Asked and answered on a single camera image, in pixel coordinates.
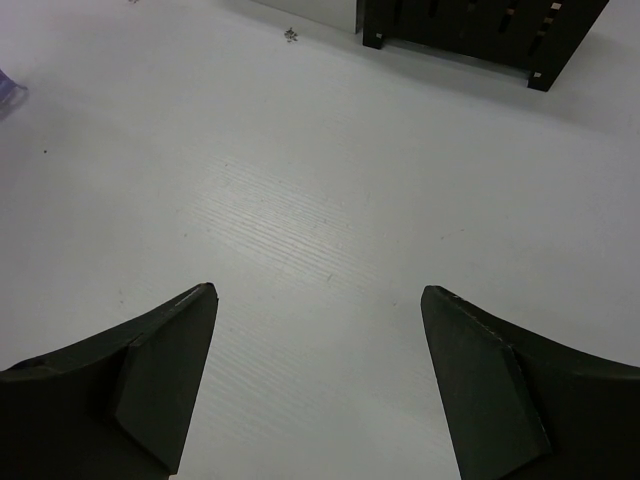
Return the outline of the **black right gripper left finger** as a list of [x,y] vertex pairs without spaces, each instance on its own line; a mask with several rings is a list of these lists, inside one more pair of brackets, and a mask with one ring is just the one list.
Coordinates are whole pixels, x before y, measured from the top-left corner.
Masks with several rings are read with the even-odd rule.
[[1,373],[4,479],[177,473],[213,337],[201,283],[155,309]]

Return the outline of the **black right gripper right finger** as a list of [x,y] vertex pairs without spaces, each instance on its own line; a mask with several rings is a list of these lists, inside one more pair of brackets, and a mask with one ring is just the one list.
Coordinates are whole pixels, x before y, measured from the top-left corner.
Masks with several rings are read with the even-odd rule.
[[639,370],[500,319],[441,286],[426,341],[463,479],[636,479]]

